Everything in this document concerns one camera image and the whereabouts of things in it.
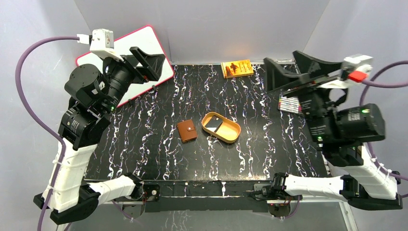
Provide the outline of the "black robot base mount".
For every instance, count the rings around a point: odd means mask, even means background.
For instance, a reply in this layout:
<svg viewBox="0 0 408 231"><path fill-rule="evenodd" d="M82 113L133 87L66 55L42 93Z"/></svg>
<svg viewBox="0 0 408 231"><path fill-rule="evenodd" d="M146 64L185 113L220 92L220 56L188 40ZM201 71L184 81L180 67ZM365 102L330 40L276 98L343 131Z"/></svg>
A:
<svg viewBox="0 0 408 231"><path fill-rule="evenodd" d="M121 196L115 202L140 205L144 212L252 211L277 217L292 215L291 203L298 208L301 195L290 196L270 180L186 181L147 180L138 199Z"/></svg>

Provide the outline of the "brown leather card holder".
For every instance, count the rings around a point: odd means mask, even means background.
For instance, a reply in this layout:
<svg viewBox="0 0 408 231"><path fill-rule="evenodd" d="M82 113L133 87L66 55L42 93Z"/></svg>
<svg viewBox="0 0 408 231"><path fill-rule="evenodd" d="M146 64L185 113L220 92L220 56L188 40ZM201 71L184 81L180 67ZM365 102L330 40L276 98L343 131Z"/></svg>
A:
<svg viewBox="0 0 408 231"><path fill-rule="evenodd" d="M177 129L183 143L197 139L197 131L191 119L179 122Z"/></svg>

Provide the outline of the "gold oval tin tray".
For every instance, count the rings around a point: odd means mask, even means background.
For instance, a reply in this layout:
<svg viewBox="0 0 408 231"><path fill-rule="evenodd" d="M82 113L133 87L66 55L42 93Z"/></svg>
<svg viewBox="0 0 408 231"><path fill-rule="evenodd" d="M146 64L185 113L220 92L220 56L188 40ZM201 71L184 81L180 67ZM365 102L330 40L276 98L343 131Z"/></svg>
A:
<svg viewBox="0 0 408 231"><path fill-rule="evenodd" d="M220 129L217 133L213 133L209 131L205 125L210 120L212 116L219 116L224 119L224 123L221 125ZM204 131L213 135L214 137L222 140L225 143L232 144L235 143L241 133L241 127L238 123L216 113L216 112L209 112L207 113L201 120L201 125Z"/></svg>

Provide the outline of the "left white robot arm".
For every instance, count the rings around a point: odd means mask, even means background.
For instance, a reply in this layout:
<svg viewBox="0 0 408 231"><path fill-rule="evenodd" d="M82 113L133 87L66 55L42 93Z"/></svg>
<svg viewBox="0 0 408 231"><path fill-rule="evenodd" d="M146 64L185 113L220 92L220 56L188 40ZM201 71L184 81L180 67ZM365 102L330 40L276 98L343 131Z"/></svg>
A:
<svg viewBox="0 0 408 231"><path fill-rule="evenodd" d="M63 143L54 160L57 176L34 203L51 209L50 218L58 225L89 217L97 206L128 197L144 197L143 180L131 173L116 179L87 183L84 174L91 155L110 125L114 112L132 84L157 81L166 61L164 54L147 54L131 47L129 55L116 60L106 57L102 68L93 64L76 67L65 84L71 99L63 114L58 135Z"/></svg>

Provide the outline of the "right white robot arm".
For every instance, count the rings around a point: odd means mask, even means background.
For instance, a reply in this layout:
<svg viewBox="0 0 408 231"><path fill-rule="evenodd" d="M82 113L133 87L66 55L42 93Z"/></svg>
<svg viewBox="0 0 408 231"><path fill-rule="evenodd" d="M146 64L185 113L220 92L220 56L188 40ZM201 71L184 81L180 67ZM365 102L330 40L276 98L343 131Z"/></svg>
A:
<svg viewBox="0 0 408 231"><path fill-rule="evenodd" d="M298 73L264 59L266 91L280 90L298 99L312 141L325 159L346 172L331 178L297 177L276 173L270 186L256 190L258 200L322 196L368 210L399 210L403 197L397 191L401 176L386 169L370 153L368 143L385 139L385 121L376 104L338 110L351 86L367 83L372 57L355 54L341 62L329 62L293 52Z"/></svg>

